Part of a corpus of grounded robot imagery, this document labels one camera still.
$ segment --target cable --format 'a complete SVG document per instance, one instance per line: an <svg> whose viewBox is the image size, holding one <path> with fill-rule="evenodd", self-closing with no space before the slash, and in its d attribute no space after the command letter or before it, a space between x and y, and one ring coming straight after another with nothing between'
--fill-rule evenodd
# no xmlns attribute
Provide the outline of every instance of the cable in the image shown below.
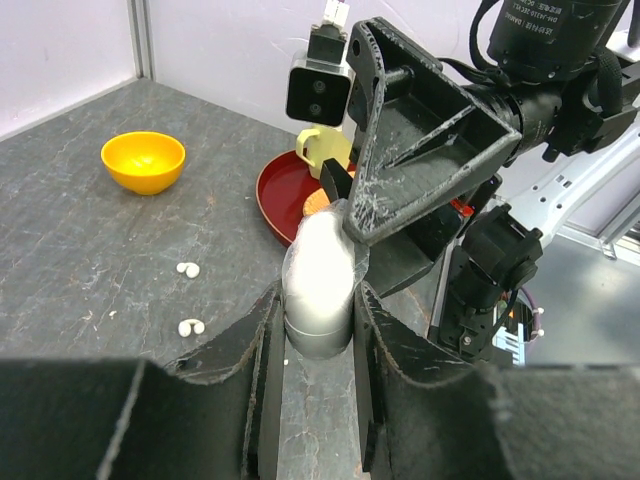
<svg viewBox="0 0 640 480"><path fill-rule="evenodd" d="M622 67L606 47L596 47L593 55L598 61L598 100L604 117L611 117L622 111Z"/></svg>
<svg viewBox="0 0 640 480"><path fill-rule="evenodd" d="M542 326L540 322L540 307L538 306L535 299L533 298L533 295L531 295L531 292L529 292L528 289L526 289L525 287L521 287L520 291L525 297L527 297L529 307L531 308L531 313L533 313L533 331L537 332Z"/></svg>
<svg viewBox="0 0 640 480"><path fill-rule="evenodd" d="M480 21L482 20L482 17L484 17L486 13L491 10L491 7L493 7L496 3L498 3L498 0L482 0L482 3L478 8L475 17L473 17L473 22L471 23L471 29L469 32L469 53L471 54L471 61L473 62L473 65L478 70L495 68L489 62L487 62L482 56L482 53L480 53L480 49L478 48L478 28L480 27Z"/></svg>
<svg viewBox="0 0 640 480"><path fill-rule="evenodd" d="M633 2L633 14L631 16L631 25L629 26L629 35L627 36L627 45L631 48L640 46L640 0Z"/></svg>
<svg viewBox="0 0 640 480"><path fill-rule="evenodd" d="M446 63L451 68L453 68L456 72L458 72L465 80L470 81L471 83L481 84L481 85L494 85L495 82L491 79L487 73L477 70L469 65L462 63L460 60L455 60L453 58L439 57L442 63Z"/></svg>

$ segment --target white pill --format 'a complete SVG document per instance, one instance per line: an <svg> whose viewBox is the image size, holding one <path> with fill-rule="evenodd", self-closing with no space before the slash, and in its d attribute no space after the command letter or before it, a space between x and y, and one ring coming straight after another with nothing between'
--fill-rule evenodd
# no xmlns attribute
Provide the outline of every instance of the white pill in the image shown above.
<svg viewBox="0 0 640 480"><path fill-rule="evenodd" d="M187 338L191 335L191 324L187 320L183 320L178 324L178 333L181 337Z"/></svg>
<svg viewBox="0 0 640 480"><path fill-rule="evenodd" d="M195 263L189 263L187 266L187 277L196 278L200 275L200 267Z"/></svg>
<svg viewBox="0 0 640 480"><path fill-rule="evenodd" d="M200 335L204 333L204 323L198 322L193 326L193 333Z"/></svg>

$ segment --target red plate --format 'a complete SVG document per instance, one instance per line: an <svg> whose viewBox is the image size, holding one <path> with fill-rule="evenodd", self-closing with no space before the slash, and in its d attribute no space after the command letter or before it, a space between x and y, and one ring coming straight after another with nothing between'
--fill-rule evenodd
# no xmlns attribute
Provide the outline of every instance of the red plate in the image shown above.
<svg viewBox="0 0 640 480"><path fill-rule="evenodd" d="M271 160L256 182L256 198L269 228L278 240L289 246L296 238L305 200L320 188L309 174L309 167L295 151Z"/></svg>

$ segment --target metal frame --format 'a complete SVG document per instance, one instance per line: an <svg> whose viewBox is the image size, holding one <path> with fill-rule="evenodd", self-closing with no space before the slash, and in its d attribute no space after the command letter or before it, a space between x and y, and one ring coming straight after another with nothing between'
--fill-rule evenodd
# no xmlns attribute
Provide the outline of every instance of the metal frame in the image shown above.
<svg viewBox="0 0 640 480"><path fill-rule="evenodd" d="M131 26L131 41L133 43L136 76L138 78L155 80L149 1L129 0L127 6L129 9L129 23Z"/></svg>
<svg viewBox="0 0 640 480"><path fill-rule="evenodd" d="M440 277L438 280L438 286L436 288L436 297L433 301L433 312L431 313L431 327L439 327L440 319L442 317L442 310L444 309L444 296L447 292L447 281L449 279L449 263L451 263L451 254L453 249L460 244L460 239L456 239L451 242L442 256L442 265L440 267Z"/></svg>
<svg viewBox="0 0 640 480"><path fill-rule="evenodd" d="M544 248L578 207L638 158L639 134L636 123L601 154L564 158L528 190L501 200L524 227L542 231Z"/></svg>
<svg viewBox="0 0 640 480"><path fill-rule="evenodd" d="M602 242L600 242L599 239L592 237L588 233L576 230L575 228L572 228L570 226L565 225L561 227L558 231L558 235L579 243L580 245L584 245L585 247L593 248L602 252ZM623 243L624 240L621 240L620 246L623 246ZM615 258L610 255L605 256L607 258L610 258L611 260L622 260L623 262L628 262L632 265L640 267L640 253L638 253L637 251L634 251L630 248L618 248L615 250L615 252Z"/></svg>
<svg viewBox="0 0 640 480"><path fill-rule="evenodd" d="M627 236L622 237L616 245L620 247L622 251L630 252L632 255L636 255L640 258L640 242Z"/></svg>
<svg viewBox="0 0 640 480"><path fill-rule="evenodd" d="M604 244L614 245L638 222L640 219L640 191L636 196L620 210L615 217L600 232L599 239Z"/></svg>

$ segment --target camera lens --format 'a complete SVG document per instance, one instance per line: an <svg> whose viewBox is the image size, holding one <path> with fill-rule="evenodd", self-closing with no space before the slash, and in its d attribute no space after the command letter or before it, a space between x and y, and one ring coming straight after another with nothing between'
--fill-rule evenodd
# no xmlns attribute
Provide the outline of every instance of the camera lens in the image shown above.
<svg viewBox="0 0 640 480"><path fill-rule="evenodd" d="M322 107L320 107L320 105L318 105L317 103L312 103L311 105L309 105L309 113L311 113L311 115L313 115L314 117L317 117L318 115L320 115L320 113L322 113Z"/></svg>
<svg viewBox="0 0 640 480"><path fill-rule="evenodd" d="M313 82L313 91L316 93L324 93L327 89L327 85L322 80L316 80Z"/></svg>

